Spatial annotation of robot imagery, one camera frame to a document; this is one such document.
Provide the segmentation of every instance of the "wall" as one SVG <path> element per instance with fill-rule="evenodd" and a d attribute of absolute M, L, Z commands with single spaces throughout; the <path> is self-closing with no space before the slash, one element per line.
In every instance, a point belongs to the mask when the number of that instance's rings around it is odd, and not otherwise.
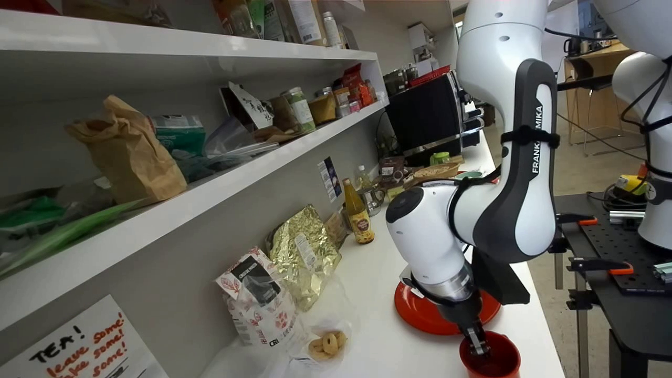
<path fill-rule="evenodd" d="M 214 277 L 303 205 L 315 204 L 321 213 L 338 208 L 327 199 L 318 161 L 329 155 L 340 175 L 372 166 L 378 121 L 380 115 L 362 121 L 5 329 L 0 362 L 112 293 L 166 372 L 195 378 L 236 336 Z"/>
<path fill-rule="evenodd" d="M 459 33 L 456 27 L 444 27 L 435 33 L 435 57 L 439 64 L 450 64 L 451 69 L 459 67 Z"/>
<path fill-rule="evenodd" d="M 354 29 L 359 50 L 378 53 L 382 73 L 406 69 L 412 64 L 412 48 L 406 27 L 382 17 L 376 7 L 391 6 L 387 2 L 365 2 L 365 14 L 348 18 L 345 24 Z"/>

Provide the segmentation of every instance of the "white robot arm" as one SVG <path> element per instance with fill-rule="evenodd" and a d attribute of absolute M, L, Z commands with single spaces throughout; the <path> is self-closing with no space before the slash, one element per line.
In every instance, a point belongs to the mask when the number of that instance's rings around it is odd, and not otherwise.
<path fill-rule="evenodd" d="M 557 231 L 550 192 L 554 73 L 542 60 L 547 0 L 471 0 L 459 77 L 465 89 L 502 115 L 507 148 L 497 181 L 432 184 L 399 194 L 387 212 L 391 235 L 417 287 L 488 353 L 476 320 L 480 293 L 462 256 L 511 265 L 542 253 Z"/>
<path fill-rule="evenodd" d="M 649 205 L 644 241 L 672 250 L 672 18 L 665 0 L 595 0 L 605 21 L 634 50 L 614 73 L 616 91 L 632 103 L 649 131 Z M 480 289 L 462 256 L 511 265 L 542 253 L 557 231 L 552 205 L 554 73 L 542 60 L 547 0 L 471 0 L 459 57 L 465 89 L 502 115 L 502 169 L 496 183 L 430 184 L 399 194 L 388 231 L 409 265 L 414 285 L 438 302 L 488 353 Z"/>

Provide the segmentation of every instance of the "white countertop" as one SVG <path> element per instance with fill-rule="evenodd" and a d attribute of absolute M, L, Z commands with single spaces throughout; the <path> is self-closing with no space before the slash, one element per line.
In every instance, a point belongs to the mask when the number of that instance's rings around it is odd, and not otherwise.
<path fill-rule="evenodd" d="M 492 159 L 488 159 L 490 151 L 484 151 L 484 142 L 468 153 L 466 159 L 471 164 L 466 169 L 484 168 L 484 171 L 490 171 Z M 306 376 L 407 378 L 418 374 L 466 378 L 459 354 L 462 336 L 429 336 L 412 329 L 398 314 L 393 296 L 406 260 L 387 231 L 385 212 L 376 213 L 372 224 L 376 241 L 368 246 L 356 246 L 354 236 L 345 241 L 337 277 L 309 312 L 309 318 L 327 317 L 329 312 L 346 314 L 354 323 L 350 341 L 338 362 Z M 521 353 L 521 378 L 564 378 L 566 374 L 529 269 L 521 262 L 515 265 L 515 270 L 529 289 L 529 305 L 502 307 L 485 328 L 507 334 L 516 344 Z M 232 362 L 227 362 L 232 359 L 236 359 L 232 353 L 220 353 L 204 378 L 233 374 Z"/>

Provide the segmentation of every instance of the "sign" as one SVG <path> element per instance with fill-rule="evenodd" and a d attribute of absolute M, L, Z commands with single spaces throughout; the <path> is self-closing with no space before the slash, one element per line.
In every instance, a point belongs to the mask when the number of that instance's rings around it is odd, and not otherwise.
<path fill-rule="evenodd" d="M 0 367 L 10 378 L 169 378 L 112 296 Z"/>

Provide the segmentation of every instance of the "package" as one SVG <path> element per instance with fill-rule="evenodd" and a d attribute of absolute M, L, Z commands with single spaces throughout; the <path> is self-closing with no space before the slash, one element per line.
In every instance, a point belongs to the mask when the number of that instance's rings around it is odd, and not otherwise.
<path fill-rule="evenodd" d="M 159 0 L 64 0 L 64 14 L 169 27 Z"/>
<path fill-rule="evenodd" d="M 287 0 L 300 42 L 326 46 L 326 29 L 318 0 Z"/>
<path fill-rule="evenodd" d="M 152 118 L 156 137 L 169 148 L 204 155 L 206 130 L 198 115 L 157 115 Z"/>
<path fill-rule="evenodd" d="M 117 97 L 103 100 L 107 119 L 81 119 L 68 131 L 89 147 L 93 161 L 110 178 L 117 201 L 165 201 L 187 189 L 187 181 L 152 121 Z"/>
<path fill-rule="evenodd" d="M 262 250 L 253 248 L 216 277 L 233 326 L 245 347 L 279 347 L 293 340 L 296 307 Z"/>
<path fill-rule="evenodd" d="M 227 110 L 238 118 L 249 130 L 261 130 L 273 125 L 273 112 L 255 95 L 244 89 L 239 84 L 230 82 L 220 88 Z"/>
<path fill-rule="evenodd" d="M 285 376 L 342 376 L 342 360 L 359 334 L 358 307 L 338 277 L 323 287 L 323 298 L 300 317 L 303 334 L 295 340 Z"/>
<path fill-rule="evenodd" d="M 265 37 L 281 42 L 300 42 L 287 0 L 265 0 Z"/>
<path fill-rule="evenodd" d="M 368 107 L 376 100 L 376 91 L 372 85 L 362 77 L 362 63 L 348 67 L 342 73 L 342 84 L 350 89 L 350 99 L 359 103 L 359 107 Z"/>
<path fill-rule="evenodd" d="M 265 35 L 265 2 L 262 0 L 213 0 L 213 6 L 230 35 Z"/>
<path fill-rule="evenodd" d="M 303 208 L 276 231 L 272 262 L 296 307 L 309 311 L 340 262 L 315 208 Z"/>

